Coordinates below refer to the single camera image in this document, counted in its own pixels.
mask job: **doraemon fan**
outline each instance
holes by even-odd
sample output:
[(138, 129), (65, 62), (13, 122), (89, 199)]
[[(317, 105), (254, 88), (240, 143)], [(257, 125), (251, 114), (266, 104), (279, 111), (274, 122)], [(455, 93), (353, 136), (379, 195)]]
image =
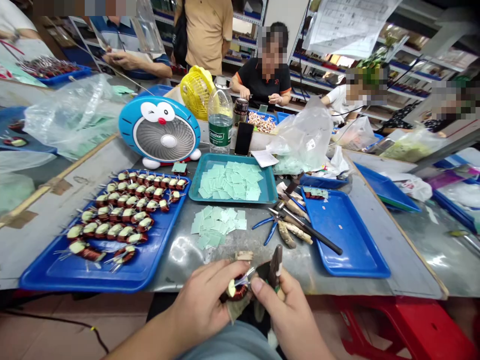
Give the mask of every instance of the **doraemon fan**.
[(156, 169), (161, 163), (200, 158), (197, 119), (175, 100), (138, 97), (123, 108), (118, 127), (128, 146), (143, 156), (143, 166), (147, 169)]

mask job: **fingernail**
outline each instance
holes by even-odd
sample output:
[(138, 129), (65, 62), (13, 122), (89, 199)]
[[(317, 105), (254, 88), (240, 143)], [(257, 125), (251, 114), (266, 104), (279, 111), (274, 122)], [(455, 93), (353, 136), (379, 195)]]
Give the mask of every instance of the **fingernail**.
[(264, 286), (265, 283), (261, 278), (256, 276), (250, 281), (250, 284), (253, 292), (258, 294), (260, 290), (262, 290), (262, 286)]

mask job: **black bag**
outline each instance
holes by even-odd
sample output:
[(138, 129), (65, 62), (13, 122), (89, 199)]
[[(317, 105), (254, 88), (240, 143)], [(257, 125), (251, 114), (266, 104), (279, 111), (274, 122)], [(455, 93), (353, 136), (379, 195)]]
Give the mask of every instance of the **black bag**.
[(178, 18), (175, 29), (173, 30), (173, 55), (177, 64), (187, 68), (187, 15), (185, 14), (185, 2), (183, 0), (183, 7), (181, 9), (181, 15)]

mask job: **fan grille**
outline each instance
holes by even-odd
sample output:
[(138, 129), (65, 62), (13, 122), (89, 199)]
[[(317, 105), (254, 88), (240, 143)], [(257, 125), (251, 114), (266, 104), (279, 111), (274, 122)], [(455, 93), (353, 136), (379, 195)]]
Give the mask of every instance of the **fan grille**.
[[(164, 135), (176, 138), (176, 146), (165, 147), (161, 143)], [(185, 120), (176, 117), (165, 125), (142, 118), (133, 129), (137, 146), (149, 157), (163, 162), (174, 162), (186, 158), (195, 146), (195, 133)]]

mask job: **red stool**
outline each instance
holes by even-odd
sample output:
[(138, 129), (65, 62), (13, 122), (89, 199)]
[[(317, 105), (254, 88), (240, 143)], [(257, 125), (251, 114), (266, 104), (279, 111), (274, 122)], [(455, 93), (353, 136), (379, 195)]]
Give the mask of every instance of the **red stool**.
[[(478, 352), (435, 300), (390, 296), (333, 296), (352, 341), (342, 339), (349, 354), (371, 360), (404, 360), (396, 354), (407, 348), (414, 360), (475, 360)], [(354, 316), (356, 306), (381, 311), (379, 336), (392, 344), (386, 350), (365, 338)]]

